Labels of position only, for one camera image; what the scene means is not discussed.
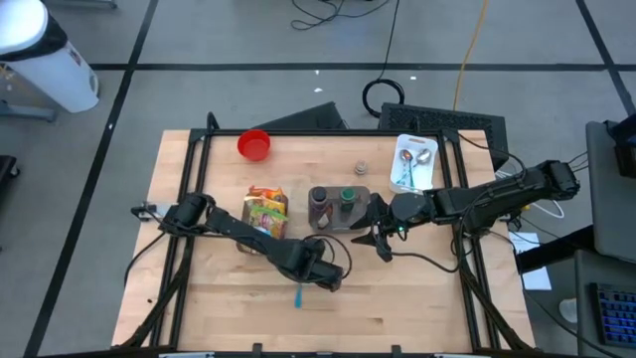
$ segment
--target white cable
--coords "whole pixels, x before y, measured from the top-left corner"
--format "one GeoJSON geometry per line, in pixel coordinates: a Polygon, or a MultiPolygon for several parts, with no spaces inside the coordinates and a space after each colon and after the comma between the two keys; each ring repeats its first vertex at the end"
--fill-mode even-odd
{"type": "MultiPolygon", "coordinates": [[[[499,170],[495,173],[495,176],[499,177],[499,178],[506,178],[506,177],[511,177],[513,176],[510,173],[506,173],[505,171],[499,170]]],[[[537,203],[532,203],[531,205],[536,207],[537,209],[543,211],[544,213],[550,215],[553,218],[557,218],[557,219],[564,219],[565,218],[565,212],[563,211],[563,208],[555,201],[555,200],[551,200],[553,202],[553,204],[555,204],[556,208],[558,209],[558,213],[555,214],[553,212],[551,212],[550,210],[542,207],[541,205],[537,204],[537,203]]]]}

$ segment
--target white trash can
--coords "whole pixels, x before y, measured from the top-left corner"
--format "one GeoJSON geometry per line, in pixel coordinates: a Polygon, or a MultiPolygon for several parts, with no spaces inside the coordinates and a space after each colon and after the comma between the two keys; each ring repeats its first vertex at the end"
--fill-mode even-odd
{"type": "Polygon", "coordinates": [[[40,0],[0,0],[0,63],[71,113],[99,101],[97,75],[40,0]]]}

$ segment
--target wooden tabletop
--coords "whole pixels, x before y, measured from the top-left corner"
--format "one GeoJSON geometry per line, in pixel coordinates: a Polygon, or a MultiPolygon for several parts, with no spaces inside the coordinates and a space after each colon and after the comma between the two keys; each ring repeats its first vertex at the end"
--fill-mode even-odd
{"type": "MultiPolygon", "coordinates": [[[[462,134],[486,145],[483,131],[462,134]]],[[[164,132],[148,201],[175,202],[188,135],[188,131],[164,132]]],[[[394,195],[389,190],[389,173],[395,137],[274,136],[270,156],[261,163],[246,162],[236,143],[234,136],[213,137],[204,192],[240,217],[242,198],[250,185],[281,187],[289,197],[288,238],[311,234],[307,223],[311,187],[364,185],[387,202],[394,195]],[[369,163],[369,171],[359,177],[353,169],[361,159],[369,163]]],[[[458,185],[452,147],[447,144],[447,148],[453,183],[458,185]]],[[[488,151],[465,141],[462,151],[471,186],[494,179],[488,151]]],[[[197,170],[195,164],[191,190],[197,170]]],[[[433,185],[443,187],[438,154],[433,185]]],[[[508,235],[503,224],[493,231],[508,235]]],[[[135,253],[157,235],[156,223],[141,224],[135,253]]],[[[353,256],[351,275],[336,292],[306,285],[301,309],[294,307],[296,283],[280,275],[265,258],[238,252],[230,240],[198,238],[179,349],[249,351],[259,342],[265,351],[388,352],[391,345],[399,344],[404,352],[469,352],[459,275],[413,258],[384,263],[374,248],[352,245],[348,239],[355,236],[338,236],[353,256]]],[[[449,226],[431,224],[412,229],[406,242],[391,239],[391,245],[397,252],[421,253],[452,268],[456,258],[449,249],[451,238],[449,226]]],[[[113,344],[127,339],[156,301],[167,243],[164,239],[131,271],[113,344]]],[[[534,345],[510,244],[495,236],[484,237],[481,243],[494,304],[521,338],[534,345]]],[[[338,250],[336,264],[345,267],[346,256],[338,250]]],[[[476,299],[475,305],[482,345],[487,346],[476,299]]],[[[171,305],[166,310],[164,343],[172,313],[171,305]]]]}

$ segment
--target table leg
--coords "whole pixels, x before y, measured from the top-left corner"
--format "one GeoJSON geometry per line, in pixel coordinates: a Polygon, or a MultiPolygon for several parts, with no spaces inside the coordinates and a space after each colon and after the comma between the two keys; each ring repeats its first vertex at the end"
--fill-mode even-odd
{"type": "Polygon", "coordinates": [[[519,273],[530,272],[569,259],[576,250],[595,251],[593,225],[517,255],[519,273]]]}

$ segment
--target keyboard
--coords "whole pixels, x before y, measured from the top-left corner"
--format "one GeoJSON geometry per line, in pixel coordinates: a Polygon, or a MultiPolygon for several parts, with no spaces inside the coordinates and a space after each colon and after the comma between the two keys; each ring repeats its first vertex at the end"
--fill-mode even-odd
{"type": "Polygon", "coordinates": [[[590,291],[600,341],[636,348],[636,287],[592,283],[590,291]]]}

